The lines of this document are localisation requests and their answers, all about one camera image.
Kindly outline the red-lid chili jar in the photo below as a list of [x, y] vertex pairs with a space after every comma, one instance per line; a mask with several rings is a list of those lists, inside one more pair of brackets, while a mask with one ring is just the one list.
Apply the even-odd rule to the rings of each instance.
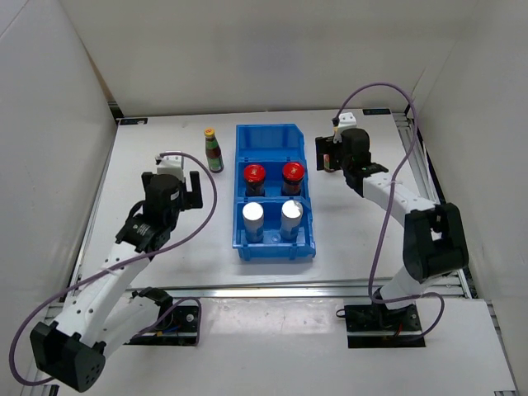
[[299, 162], [288, 162], [282, 168], [282, 177], [281, 194], [283, 196], [299, 196], [304, 179], [304, 166]]
[[243, 170], [243, 178], [246, 185], [246, 196], [264, 196], [266, 170], [258, 163], [247, 165]]

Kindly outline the silver-lid bead jar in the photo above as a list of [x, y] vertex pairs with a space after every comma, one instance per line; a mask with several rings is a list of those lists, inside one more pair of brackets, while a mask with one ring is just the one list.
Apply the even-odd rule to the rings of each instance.
[[297, 238], [304, 208], [297, 200], [288, 200], [281, 207], [280, 235], [283, 239]]
[[263, 240], [264, 209], [257, 202], [248, 202], [242, 211], [245, 236], [249, 243]]

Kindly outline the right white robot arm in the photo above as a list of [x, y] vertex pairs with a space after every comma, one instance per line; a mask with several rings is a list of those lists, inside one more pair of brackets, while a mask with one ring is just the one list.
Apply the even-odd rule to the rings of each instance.
[[328, 163], [340, 169], [346, 184], [359, 196], [376, 203], [403, 227], [403, 267], [372, 294], [371, 322], [388, 330], [400, 309], [413, 302], [437, 278], [469, 263], [459, 208], [437, 204], [397, 183], [389, 170], [371, 160], [370, 137], [363, 129], [349, 128], [341, 138], [315, 139], [317, 169]]

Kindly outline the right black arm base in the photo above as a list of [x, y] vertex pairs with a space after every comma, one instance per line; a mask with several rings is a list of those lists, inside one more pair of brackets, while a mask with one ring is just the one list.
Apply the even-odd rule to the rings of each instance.
[[345, 305], [336, 316], [345, 320], [349, 349], [426, 346], [415, 304], [395, 310], [382, 304]]

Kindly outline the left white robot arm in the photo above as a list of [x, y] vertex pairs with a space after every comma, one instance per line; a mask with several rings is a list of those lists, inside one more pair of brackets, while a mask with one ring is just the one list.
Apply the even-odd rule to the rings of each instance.
[[99, 273], [79, 283], [71, 304], [50, 323], [37, 323], [30, 342], [36, 366], [82, 393], [100, 377], [117, 348], [148, 332], [175, 328], [177, 303], [147, 287], [129, 298], [131, 281], [163, 251], [179, 214], [203, 206], [200, 174], [145, 172], [145, 197], [129, 212]]

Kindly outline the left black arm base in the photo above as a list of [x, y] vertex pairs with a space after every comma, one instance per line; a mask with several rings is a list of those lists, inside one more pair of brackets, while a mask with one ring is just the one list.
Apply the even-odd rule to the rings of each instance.
[[167, 291], [148, 287], [134, 291], [132, 298], [152, 300], [163, 321], [147, 332], [135, 335], [128, 345], [196, 347], [200, 341], [202, 304], [198, 298], [174, 299]]

